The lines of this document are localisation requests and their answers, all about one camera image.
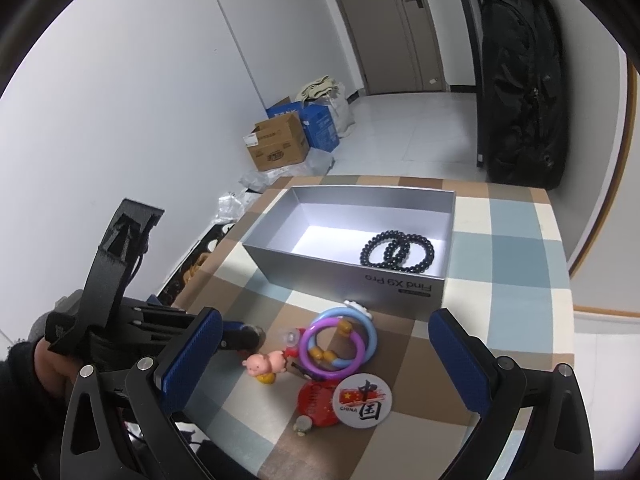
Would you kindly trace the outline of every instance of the round badge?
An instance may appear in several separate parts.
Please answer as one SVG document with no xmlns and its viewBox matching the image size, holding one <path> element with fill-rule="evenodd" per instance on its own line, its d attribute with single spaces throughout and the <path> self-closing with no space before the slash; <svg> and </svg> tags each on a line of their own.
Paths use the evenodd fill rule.
<svg viewBox="0 0 640 480">
<path fill-rule="evenodd" d="M 341 422 L 352 428 L 372 428 L 391 411 L 391 389 L 379 377 L 357 374 L 347 377 L 334 391 L 332 405 Z"/>
<path fill-rule="evenodd" d="M 314 426 L 320 428 L 338 424 L 332 399 L 335 387 L 340 381 L 309 381 L 298 393 L 298 412 L 311 418 Z"/>
</svg>

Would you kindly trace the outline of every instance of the person's arm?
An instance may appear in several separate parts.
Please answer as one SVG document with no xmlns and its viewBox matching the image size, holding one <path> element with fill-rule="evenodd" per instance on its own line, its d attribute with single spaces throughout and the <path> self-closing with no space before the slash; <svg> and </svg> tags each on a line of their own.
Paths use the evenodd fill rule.
<svg viewBox="0 0 640 480">
<path fill-rule="evenodd" d="M 9 451 L 0 471 L 20 474 L 8 478 L 23 478 L 65 423 L 65 385 L 76 380 L 81 364 L 48 347 L 44 339 L 18 343 L 0 362 L 0 445 Z"/>
</svg>

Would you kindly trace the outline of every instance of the checkered tablecloth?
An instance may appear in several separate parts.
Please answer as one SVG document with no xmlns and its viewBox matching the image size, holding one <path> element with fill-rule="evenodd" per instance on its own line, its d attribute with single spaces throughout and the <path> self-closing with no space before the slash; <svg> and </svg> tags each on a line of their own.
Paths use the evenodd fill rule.
<svg viewBox="0 0 640 480">
<path fill-rule="evenodd" d="M 449 189 L 455 224 L 443 306 L 496 355 L 521 367 L 573 364 L 574 318 L 562 243 L 546 192 L 526 187 L 386 176 L 281 178 L 219 243 L 175 304 L 213 306 L 225 319 L 266 330 L 263 352 L 282 349 L 278 329 L 305 327 L 335 303 L 271 285 L 242 239 L 293 185 L 361 184 Z M 305 437 L 292 430 L 304 379 L 280 374 L 267 386 L 244 373 L 235 352 L 218 352 L 187 413 L 214 443 L 268 480 L 436 479 L 475 424 L 429 342 L 427 324 L 374 313 L 379 345 L 362 367 L 393 391 L 377 427 L 338 424 Z M 521 410 L 492 478 L 503 478 L 529 418 Z"/>
</svg>

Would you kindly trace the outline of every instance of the person's hand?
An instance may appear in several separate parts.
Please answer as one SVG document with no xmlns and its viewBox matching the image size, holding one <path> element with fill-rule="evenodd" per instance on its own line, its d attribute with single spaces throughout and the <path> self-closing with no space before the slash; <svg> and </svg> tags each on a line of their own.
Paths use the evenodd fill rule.
<svg viewBox="0 0 640 480">
<path fill-rule="evenodd" d="M 52 396 L 65 396 L 66 382 L 76 382 L 82 363 L 75 357 L 49 351 L 49 343 L 40 339 L 33 355 L 34 367 L 40 384 Z"/>
</svg>

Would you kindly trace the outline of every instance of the gray box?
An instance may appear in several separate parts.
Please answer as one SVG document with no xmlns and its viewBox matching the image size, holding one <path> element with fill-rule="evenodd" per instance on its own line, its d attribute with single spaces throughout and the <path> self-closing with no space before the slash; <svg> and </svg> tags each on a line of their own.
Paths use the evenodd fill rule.
<svg viewBox="0 0 640 480">
<path fill-rule="evenodd" d="M 455 193 L 396 186 L 295 186 L 254 226 L 243 245 L 275 284 L 341 303 L 427 321 L 440 308 L 449 265 Z M 435 257 L 423 274 L 360 265 L 360 251 L 387 230 L 426 236 Z M 370 260 L 383 259 L 378 246 Z M 411 246 L 405 266 L 424 250 Z"/>
</svg>

